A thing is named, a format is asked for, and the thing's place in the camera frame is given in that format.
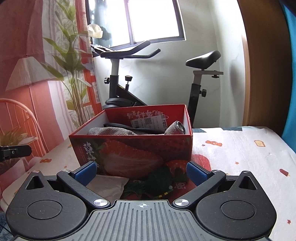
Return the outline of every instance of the chair backrest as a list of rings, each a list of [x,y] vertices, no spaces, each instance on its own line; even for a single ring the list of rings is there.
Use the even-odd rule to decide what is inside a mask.
[[[21,144],[30,142],[29,145],[32,148],[32,155],[26,157],[26,160],[30,161],[33,157],[44,156],[46,149],[42,143],[42,131],[33,112],[16,100],[4,98],[0,98],[0,109],[2,112],[0,121],[1,134],[3,135],[11,130],[18,130],[17,135],[23,134],[24,137],[24,133],[26,133],[27,137],[19,137]]]

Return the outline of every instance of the window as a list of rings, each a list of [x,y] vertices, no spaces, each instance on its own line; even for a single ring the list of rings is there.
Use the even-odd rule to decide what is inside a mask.
[[[86,9],[88,24],[103,30],[94,44],[118,50],[185,39],[177,0],[86,0]]]

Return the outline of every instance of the crosshair marking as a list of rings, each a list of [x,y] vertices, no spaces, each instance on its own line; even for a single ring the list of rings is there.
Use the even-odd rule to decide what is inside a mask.
[[[145,203],[141,203],[141,204],[138,205],[138,206],[140,206],[141,208],[145,208],[145,207],[147,207],[147,206],[149,206],[149,205],[147,205],[147,204],[145,204]]]

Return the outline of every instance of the bike handlebar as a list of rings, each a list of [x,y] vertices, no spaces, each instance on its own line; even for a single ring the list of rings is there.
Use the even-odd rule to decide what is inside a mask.
[[[142,50],[143,48],[146,48],[149,45],[150,45],[150,41],[146,40],[130,50],[103,52],[100,55],[102,58],[119,58],[119,57],[126,58],[127,56],[133,55],[139,52],[140,50]]]
[[[160,52],[160,49],[157,49],[148,55],[128,55],[128,56],[122,56],[122,58],[152,58],[153,56],[157,55],[159,52]]]

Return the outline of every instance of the bed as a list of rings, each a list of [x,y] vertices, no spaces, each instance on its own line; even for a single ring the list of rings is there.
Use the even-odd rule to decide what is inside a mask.
[[[277,221],[270,238],[295,241],[296,213],[293,210],[296,207],[296,154],[274,131],[251,126],[193,129],[192,160],[210,170],[220,169],[227,175],[251,171],[277,212]],[[64,168],[75,170],[78,167],[79,163],[67,139],[3,192],[1,208],[7,209],[31,171],[37,169],[44,175],[54,175]],[[121,192],[125,183],[121,181]],[[105,194],[104,197],[116,199],[121,192],[117,196]]]

